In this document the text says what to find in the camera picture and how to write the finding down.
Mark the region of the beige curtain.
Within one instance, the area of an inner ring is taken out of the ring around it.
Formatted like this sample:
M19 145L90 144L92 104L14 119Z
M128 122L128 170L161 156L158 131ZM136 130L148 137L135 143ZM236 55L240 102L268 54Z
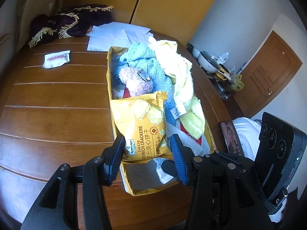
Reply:
M57 35L49 19L63 0L1 0L1 53L9 55L24 45L34 47Z

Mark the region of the white red-lettered snack packet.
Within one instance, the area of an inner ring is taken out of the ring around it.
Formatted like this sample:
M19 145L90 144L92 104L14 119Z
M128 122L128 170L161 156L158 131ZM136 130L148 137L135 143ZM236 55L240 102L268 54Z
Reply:
M60 67L70 62L70 51L60 51L56 53L49 53L44 56L43 68L52 69Z

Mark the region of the blue terry towel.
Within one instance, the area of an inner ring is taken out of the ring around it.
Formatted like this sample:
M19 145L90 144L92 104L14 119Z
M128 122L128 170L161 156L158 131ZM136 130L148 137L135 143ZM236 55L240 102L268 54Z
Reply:
M171 78L167 76L164 69L156 58L155 52L144 43L134 42L128 51L120 56L120 64L116 67L116 75L125 67L142 69L153 84L153 91L164 91L168 99L164 102L165 115L168 123L176 125L171 109L175 107L174 89Z

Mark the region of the pink fuzzy plush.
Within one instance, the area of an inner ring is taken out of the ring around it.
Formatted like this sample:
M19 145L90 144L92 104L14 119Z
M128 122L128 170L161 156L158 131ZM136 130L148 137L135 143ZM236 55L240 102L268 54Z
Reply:
M131 97L153 92L153 82L143 69L124 67L119 72L119 78L125 84Z

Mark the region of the cluttered side table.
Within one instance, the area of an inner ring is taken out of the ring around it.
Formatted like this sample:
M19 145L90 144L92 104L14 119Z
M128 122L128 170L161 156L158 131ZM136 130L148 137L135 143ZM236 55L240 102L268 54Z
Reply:
M188 43L186 47L187 50L192 53L194 58L196 58L198 61L198 56L202 50L197 50L190 43ZM239 92L244 88L244 83L241 81L242 76L239 74L235 74L234 72L229 72L228 69L223 65L225 64L227 57L213 57L220 65L220 69L217 72L208 73L201 66L200 67L205 71L205 74L212 81L212 84L214 85L217 92L219 93L219 96L223 100L230 114L230 117L232 119L243 117L243 113L233 97L236 92Z

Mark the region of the red and white snack bag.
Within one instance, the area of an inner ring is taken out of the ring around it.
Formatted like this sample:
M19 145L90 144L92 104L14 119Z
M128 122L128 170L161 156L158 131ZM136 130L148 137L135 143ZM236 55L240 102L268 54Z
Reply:
M179 130L180 139L185 147L189 147L195 156L203 156L207 149L207 142L204 134L200 135L197 131L183 125L180 119L176 120L176 128Z

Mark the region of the yellow cheese cracker bag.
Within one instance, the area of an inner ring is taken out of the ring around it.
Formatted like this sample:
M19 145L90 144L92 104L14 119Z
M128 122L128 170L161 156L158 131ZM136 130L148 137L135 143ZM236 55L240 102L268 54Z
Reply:
M125 137L122 160L126 163L147 163L156 157L172 158L167 144L164 102L166 92L110 101L116 129Z

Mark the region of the wooden wardrobe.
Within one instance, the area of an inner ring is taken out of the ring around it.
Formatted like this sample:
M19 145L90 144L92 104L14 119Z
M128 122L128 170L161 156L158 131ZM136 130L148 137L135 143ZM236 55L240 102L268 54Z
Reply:
M114 21L150 28L186 45L214 0L63 0L64 7L105 4Z

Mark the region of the white electric cooking pot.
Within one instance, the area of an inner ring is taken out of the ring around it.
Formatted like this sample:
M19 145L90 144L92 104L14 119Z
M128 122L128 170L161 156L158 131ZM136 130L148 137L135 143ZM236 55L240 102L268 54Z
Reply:
M198 63L208 73L215 73L220 69L220 65L215 58L206 51L201 51L198 56Z

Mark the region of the purple velvet gold-fringed cloth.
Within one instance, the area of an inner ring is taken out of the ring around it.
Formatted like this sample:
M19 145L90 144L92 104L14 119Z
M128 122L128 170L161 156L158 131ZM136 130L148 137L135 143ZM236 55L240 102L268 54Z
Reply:
M53 15L38 15L30 24L30 41L33 48L56 39L83 37L94 26L112 22L113 6L89 4L57 10Z

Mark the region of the white paper sheets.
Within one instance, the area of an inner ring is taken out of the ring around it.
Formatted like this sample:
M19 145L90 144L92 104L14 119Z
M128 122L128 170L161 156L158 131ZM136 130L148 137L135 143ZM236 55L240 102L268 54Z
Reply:
M105 52L110 47L129 48L133 42L148 44L154 36L149 28L121 22L93 26L86 35L89 36L87 51Z

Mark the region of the brown wooden door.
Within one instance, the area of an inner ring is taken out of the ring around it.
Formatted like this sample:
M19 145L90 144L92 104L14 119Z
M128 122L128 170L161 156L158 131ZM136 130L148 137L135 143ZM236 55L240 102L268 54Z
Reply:
M293 79L302 61L290 46L272 31L254 58L241 72L243 90L234 99L245 117L264 109Z

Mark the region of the smartphone showing video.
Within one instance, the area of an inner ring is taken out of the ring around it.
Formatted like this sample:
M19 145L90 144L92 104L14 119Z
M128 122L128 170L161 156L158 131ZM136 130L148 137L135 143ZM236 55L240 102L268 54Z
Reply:
M231 155L244 157L243 148L233 123L219 122L219 127L222 132L228 153Z

